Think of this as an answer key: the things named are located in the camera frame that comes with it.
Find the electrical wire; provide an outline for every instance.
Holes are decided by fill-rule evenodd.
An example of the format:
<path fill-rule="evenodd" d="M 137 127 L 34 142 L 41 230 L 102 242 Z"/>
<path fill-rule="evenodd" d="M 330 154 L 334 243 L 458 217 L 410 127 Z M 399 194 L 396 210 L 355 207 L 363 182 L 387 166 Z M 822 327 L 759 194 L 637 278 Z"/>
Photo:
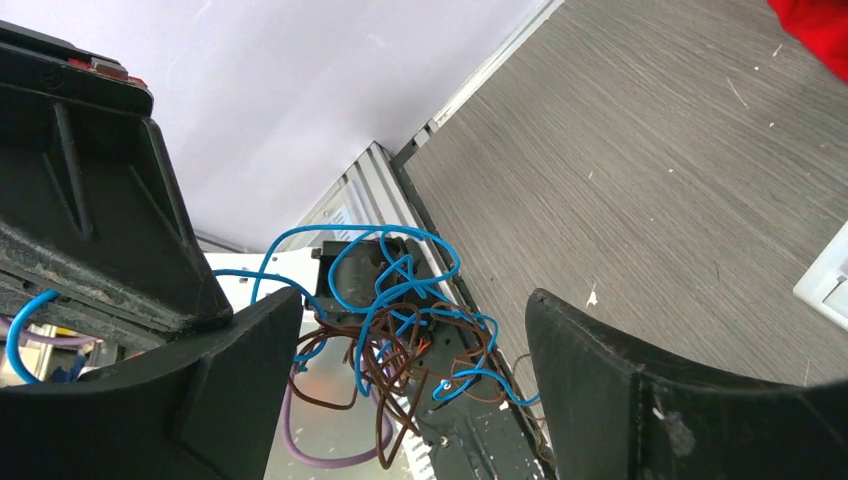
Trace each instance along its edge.
<path fill-rule="evenodd" d="M 0 315 L 0 325 L 6 327 L 8 330 L 12 325 L 12 319 L 6 315 Z M 39 335 L 26 329 L 21 331 L 21 338 L 23 340 L 46 343 L 47 345 L 54 345 L 57 347 L 78 347 L 80 345 L 97 341 L 92 337 L 48 337 L 47 335 Z"/>
<path fill-rule="evenodd" d="M 9 333 L 6 336 L 6 357 L 9 359 L 9 365 L 12 370 L 18 374 L 26 383 L 40 383 L 41 380 L 32 374 L 24 365 L 21 359 L 21 350 L 19 343 L 21 341 L 21 331 L 26 326 L 29 317 L 41 308 L 42 305 L 52 302 L 59 297 L 59 292 L 55 290 L 45 290 L 30 300 L 23 308 L 15 315 L 12 324 L 9 326 Z"/>
<path fill-rule="evenodd" d="M 363 232 L 342 249 L 330 265 L 327 274 L 327 284 L 334 299 L 346 310 L 364 315 L 361 325 L 329 324 L 318 302 L 306 289 L 289 278 L 266 273 L 268 264 L 283 241 L 297 233 L 322 230 Z M 417 241 L 429 240 L 442 247 L 452 258 L 449 270 L 432 278 L 416 278 L 415 259 L 411 254 L 394 258 L 388 248 L 389 234 L 401 234 Z M 374 284 L 376 300 L 369 306 L 357 307 L 350 305 L 339 293 L 335 280 L 336 270 L 360 242 L 372 235 L 378 235 L 385 268 Z M 376 456 L 381 466 L 388 469 L 399 451 L 405 433 L 421 434 L 414 417 L 425 386 L 431 384 L 428 383 L 431 377 L 437 379 L 437 385 L 431 392 L 431 397 L 437 401 L 448 402 L 459 395 L 467 394 L 481 402 L 500 403 L 506 400 L 519 406 L 538 402 L 538 395 L 530 400 L 518 398 L 510 382 L 506 380 L 507 375 L 501 370 L 493 351 L 499 332 L 498 323 L 491 317 L 472 313 L 464 307 L 451 303 L 439 291 L 438 285 L 455 276 L 459 266 L 459 255 L 451 245 L 417 228 L 400 225 L 308 225 L 289 230 L 277 237 L 267 250 L 257 272 L 215 271 L 216 275 L 254 278 L 251 303 L 258 298 L 262 280 L 275 280 L 297 288 L 316 310 L 318 328 L 298 339 L 296 364 L 289 379 L 280 422 L 286 446 L 295 458 L 318 468 L 342 468 Z M 394 283 L 386 285 L 390 278 Z M 432 297 L 437 302 L 431 308 L 423 309 L 408 303 L 396 303 L 410 292 L 414 292 L 421 299 Z M 432 326 L 428 320 L 424 319 L 425 316 L 430 319 L 429 322 L 445 323 L 460 330 L 466 330 L 471 335 L 468 338 L 476 338 L 476 343 L 472 342 L 473 345 L 454 359 L 449 372 L 433 372 L 429 368 L 417 366 L 417 364 L 423 365 L 423 362 L 417 359 L 427 351 L 431 343 L 423 336 L 426 334 L 423 327 Z M 355 389 L 347 403 L 334 403 L 313 398 L 302 392 L 296 383 L 297 373 L 302 371 L 303 364 L 318 355 L 327 341 L 332 338 L 345 338 L 350 342 L 343 363 L 349 364 L 353 370 Z M 491 383 L 494 397 L 482 398 L 468 391 L 476 380 L 482 377 L 495 380 Z M 293 397 L 296 396 L 307 403 L 323 408 L 348 410 L 355 404 L 359 396 L 357 394 L 370 397 L 377 405 L 374 449 L 340 459 L 316 458 L 297 449 L 291 439 L 289 426 Z M 406 408 L 399 404 L 400 397 L 406 397 L 409 400 Z M 389 444 L 392 437 L 391 423 L 387 421 L 389 418 L 397 422 L 400 429 L 391 445 Z"/>
<path fill-rule="evenodd" d="M 306 290 L 306 288 L 304 288 L 302 285 L 300 285 L 299 283 L 295 282 L 294 280 L 292 280 L 290 278 L 283 277 L 281 275 L 269 274 L 269 273 L 259 273 L 259 272 L 250 272 L 250 271 L 233 270 L 233 269 L 220 269 L 220 270 L 215 270 L 213 273 L 216 276 L 239 276 L 239 277 L 248 277 L 248 278 L 264 279 L 264 280 L 274 280 L 274 281 L 284 283 L 286 285 L 290 285 L 290 286 L 294 287 L 295 289 L 297 289 L 298 292 L 304 298 L 306 298 L 306 300 L 310 303 L 310 305 L 313 305 L 313 307 L 315 308 L 315 311 L 317 313 L 316 320 L 318 320 L 321 323 L 324 323 L 325 325 L 329 325 L 329 324 L 326 324 L 325 322 L 322 322 L 322 320 L 320 320 L 320 319 L 326 319 L 327 316 L 324 313 L 324 311 L 321 309 L 320 305 L 317 303 L 315 298 L 312 296 L 312 294 L 310 294 L 309 291 Z M 351 399 L 351 401 L 348 404 L 346 404 L 346 405 L 336 405 L 336 404 L 332 404 L 330 402 L 326 402 L 326 401 L 323 401 L 323 400 L 317 400 L 317 399 L 313 399 L 311 397 L 308 397 L 307 395 L 305 395 L 303 392 L 301 392 L 297 388 L 297 385 L 294 381 L 294 377 L 296 376 L 296 374 L 298 372 L 302 372 L 305 369 L 305 364 L 309 359 L 314 358 L 316 355 L 321 353 L 321 350 L 324 349 L 326 344 L 327 344 L 327 339 L 326 338 L 320 338 L 320 339 L 318 339 L 317 342 L 313 342 L 308 347 L 304 348 L 300 355 L 295 356 L 295 358 L 294 358 L 295 365 L 293 367 L 292 374 L 289 377 L 288 388 L 286 389 L 286 392 L 283 396 L 283 405 L 282 405 L 282 410 L 280 412 L 280 420 L 281 420 L 280 421 L 280 429 L 281 429 L 281 433 L 283 435 L 283 442 L 286 445 L 286 449 L 289 451 L 289 453 L 294 458 L 296 458 L 298 461 L 302 462 L 303 464 L 309 465 L 309 466 L 312 466 L 312 467 L 315 467 L 315 468 L 328 468 L 328 469 L 351 467 L 351 466 L 354 466 L 354 465 L 358 465 L 358 464 L 367 462 L 367 461 L 373 459 L 374 457 L 377 457 L 378 451 L 382 451 L 383 449 L 385 449 L 386 446 L 388 446 L 389 443 L 391 442 L 392 435 L 393 435 L 391 422 L 389 421 L 388 416 L 383 415 L 383 412 L 378 411 L 378 416 L 377 416 L 377 423 L 378 423 L 377 431 L 381 432 L 381 435 L 382 435 L 383 427 L 385 427 L 385 432 L 386 432 L 385 435 L 382 436 L 382 438 L 379 442 L 379 447 L 372 448 L 370 450 L 367 450 L 365 452 L 362 452 L 362 453 L 359 453 L 359 454 L 356 454 L 356 455 L 351 455 L 351 456 L 348 456 L 348 457 L 341 457 L 341 458 L 314 457 L 314 456 L 308 455 L 308 454 L 304 453 L 303 451 L 301 451 L 297 447 L 297 445 L 296 445 L 296 443 L 295 443 L 295 441 L 294 441 L 294 439 L 292 438 L 292 435 L 291 435 L 292 395 L 297 395 L 299 398 L 307 399 L 307 401 L 309 401 L 309 403 L 313 403 L 313 404 L 318 405 L 318 406 L 322 406 L 322 407 L 326 407 L 326 408 L 332 408 L 332 409 L 336 409 L 336 410 L 347 410 L 347 409 L 353 407 L 354 402 L 356 401 L 356 397 L 357 397 L 356 390 L 354 390 L 353 398 Z M 375 404 L 376 404 L 377 403 L 376 398 L 372 397 L 372 399 L 374 399 Z"/>

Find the white electrical socket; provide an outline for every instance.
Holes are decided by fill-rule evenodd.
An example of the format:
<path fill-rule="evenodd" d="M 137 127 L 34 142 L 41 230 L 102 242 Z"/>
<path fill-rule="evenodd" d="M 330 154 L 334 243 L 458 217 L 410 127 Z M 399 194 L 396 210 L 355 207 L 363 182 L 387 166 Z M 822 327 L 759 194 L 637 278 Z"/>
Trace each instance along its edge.
<path fill-rule="evenodd" d="M 833 237 L 793 291 L 848 330 L 848 223 Z"/>

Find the tangled wires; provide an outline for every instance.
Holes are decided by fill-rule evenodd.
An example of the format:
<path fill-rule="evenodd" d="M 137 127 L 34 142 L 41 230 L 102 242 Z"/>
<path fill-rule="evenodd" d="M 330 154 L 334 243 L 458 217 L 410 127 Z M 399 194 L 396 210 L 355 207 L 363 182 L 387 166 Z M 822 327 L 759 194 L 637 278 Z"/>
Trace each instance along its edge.
<path fill-rule="evenodd" d="M 307 231 L 344 230 L 363 232 L 350 242 L 333 261 L 327 273 L 327 284 L 334 300 L 346 311 L 364 318 L 361 325 L 333 325 L 327 322 L 327 316 L 320 310 L 318 302 L 297 282 L 279 275 L 266 273 L 274 252 L 290 236 Z M 442 275 L 432 278 L 416 276 L 415 259 L 405 254 L 395 258 L 387 246 L 391 233 L 411 237 L 418 241 L 428 240 L 440 246 L 451 256 L 450 269 Z M 385 270 L 376 279 L 374 292 L 376 299 L 369 306 L 354 306 L 347 302 L 336 288 L 335 272 L 340 262 L 357 244 L 367 237 L 376 235 L 379 248 L 384 256 Z M 377 457 L 384 468 L 388 468 L 395 458 L 406 432 L 420 435 L 414 421 L 414 412 L 424 389 L 432 387 L 430 397 L 437 402 L 448 402 L 460 395 L 470 395 L 483 402 L 509 401 L 526 407 L 538 402 L 538 395 L 522 400 L 514 392 L 507 380 L 508 376 L 494 358 L 494 347 L 498 336 L 497 322 L 486 315 L 469 312 L 455 305 L 439 290 L 439 283 L 449 280 L 459 272 L 460 259 L 456 250 L 441 238 L 412 227 L 399 225 L 307 225 L 297 227 L 280 235 L 266 252 L 258 272 L 242 270 L 217 270 L 216 275 L 235 275 L 255 278 L 251 295 L 254 303 L 259 294 L 259 282 L 275 280 L 297 288 L 310 305 L 316 308 L 317 330 L 303 335 L 299 341 L 299 350 L 295 356 L 295 366 L 291 373 L 289 388 L 283 402 L 281 428 L 286 446 L 292 455 L 307 465 L 318 468 L 342 468 L 356 465 Z M 429 308 L 419 308 L 410 303 L 401 302 L 405 296 L 414 292 L 420 299 L 436 302 Z M 468 332 L 464 337 L 471 340 L 466 351 L 457 355 L 449 371 L 434 372 L 424 368 L 424 362 L 418 360 L 429 348 L 429 331 L 436 323 L 451 326 Z M 333 403 L 312 398 L 301 391 L 296 383 L 297 373 L 304 371 L 306 363 L 314 358 L 332 338 L 344 338 L 350 343 L 344 356 L 345 363 L 353 369 L 355 390 L 349 402 Z M 481 378 L 488 377 L 499 385 L 494 385 L 491 398 L 479 397 L 468 391 L 469 387 Z M 347 410 L 356 402 L 357 393 L 370 397 L 377 407 L 376 446 L 374 449 L 347 458 L 320 459 L 301 452 L 291 438 L 289 417 L 293 396 L 317 406 L 334 410 Z M 409 400 L 403 408 L 400 398 Z M 397 423 L 400 432 L 392 444 L 392 420 Z"/>
<path fill-rule="evenodd" d="M 409 303 L 391 305 L 377 312 L 375 320 L 371 323 L 368 330 L 368 348 L 363 351 L 361 373 L 362 378 L 371 387 L 371 395 L 377 406 L 375 428 L 377 445 L 374 451 L 380 461 L 380 465 L 385 469 L 391 466 L 406 432 L 421 435 L 414 417 L 429 378 L 435 377 L 443 382 L 459 383 L 465 380 L 453 378 L 457 371 L 464 366 L 477 365 L 480 358 L 483 359 L 484 364 L 498 365 L 492 357 L 490 349 L 487 348 L 491 342 L 492 335 L 473 319 L 471 312 L 458 305 L 438 302 L 433 305 L 432 309 L 426 310 L 432 312 L 455 312 L 464 318 L 458 319 L 453 316 L 430 313 L 431 321 L 469 331 L 476 337 L 476 345 L 467 349 L 453 360 L 450 372 L 433 372 L 428 368 L 424 368 L 422 366 L 423 362 L 420 362 L 420 364 L 417 362 L 429 347 L 429 342 L 425 340 L 426 333 L 424 328 L 422 328 L 426 325 L 423 319 L 423 310 L 425 309 L 419 309 Z M 409 316 L 414 319 L 411 323 L 410 333 L 403 338 L 398 333 L 402 324 L 399 324 L 393 315 L 396 312 L 407 314 L 411 312 Z M 343 337 L 350 339 L 350 344 L 343 362 L 354 367 L 353 355 L 355 355 L 356 339 L 359 337 L 361 327 L 356 325 L 331 325 L 320 318 L 316 318 L 316 321 L 319 324 L 319 328 L 300 338 L 298 356 L 308 356 L 314 349 L 318 348 L 319 345 L 325 343 L 327 340 Z M 496 373 L 503 375 L 499 367 L 497 368 Z M 350 401 L 345 404 L 337 404 L 310 397 L 298 388 L 295 375 L 289 381 L 289 389 L 293 395 L 305 402 L 333 410 L 347 410 L 352 408 L 357 397 L 356 389 L 354 389 Z M 466 392 L 466 395 L 487 403 L 500 403 L 507 398 L 507 395 L 503 391 L 495 391 L 494 393 L 495 396 L 488 399 L 478 398 L 469 392 Z M 399 402 L 401 397 L 409 398 L 408 407 L 404 408 L 401 406 Z M 391 443 L 390 448 L 389 439 L 391 435 L 387 437 L 384 434 L 386 425 L 389 425 L 389 428 L 391 428 L 390 424 L 386 421 L 387 418 L 394 420 L 400 426 L 400 431 L 394 442 Z M 316 466 L 327 468 L 327 464 L 321 462 L 317 462 Z"/>

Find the wire insulation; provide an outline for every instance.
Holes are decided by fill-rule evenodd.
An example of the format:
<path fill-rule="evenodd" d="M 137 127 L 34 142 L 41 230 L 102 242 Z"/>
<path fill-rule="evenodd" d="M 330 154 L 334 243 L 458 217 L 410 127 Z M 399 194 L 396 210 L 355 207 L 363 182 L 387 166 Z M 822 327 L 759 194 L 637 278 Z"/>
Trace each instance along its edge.
<path fill-rule="evenodd" d="M 0 315 L 0 325 L 6 327 L 6 330 L 8 330 L 12 325 L 12 319 L 6 315 Z M 21 338 L 23 340 L 46 343 L 47 345 L 55 345 L 57 347 L 78 347 L 97 341 L 92 337 L 48 337 L 47 335 L 39 335 L 26 329 L 21 331 Z"/>
<path fill-rule="evenodd" d="M 9 365 L 12 370 L 18 374 L 26 383 L 40 383 L 41 380 L 32 374 L 24 365 L 21 358 L 21 350 L 19 343 L 21 341 L 21 331 L 26 327 L 29 317 L 42 305 L 52 302 L 59 297 L 59 292 L 56 290 L 45 290 L 30 300 L 24 307 L 15 315 L 12 324 L 9 326 L 9 333 L 6 336 L 6 357 L 9 359 Z"/>

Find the metal edge trim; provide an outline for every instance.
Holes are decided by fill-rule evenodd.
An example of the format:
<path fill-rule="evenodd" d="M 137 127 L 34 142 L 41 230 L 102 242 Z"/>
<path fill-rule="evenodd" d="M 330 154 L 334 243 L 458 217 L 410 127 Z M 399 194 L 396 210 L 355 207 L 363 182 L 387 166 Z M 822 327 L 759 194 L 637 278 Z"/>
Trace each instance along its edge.
<path fill-rule="evenodd" d="M 536 30 L 545 23 L 556 9 L 564 3 L 564 0 L 548 0 L 539 5 L 535 14 L 531 14 L 527 21 L 513 33 L 506 42 L 483 65 L 481 65 L 470 77 L 459 87 L 447 104 L 434 117 L 436 124 L 442 126 L 450 117 L 459 110 L 465 102 L 484 84 L 492 74 L 497 71 L 507 59 L 515 53 L 518 48 L 530 38 Z"/>

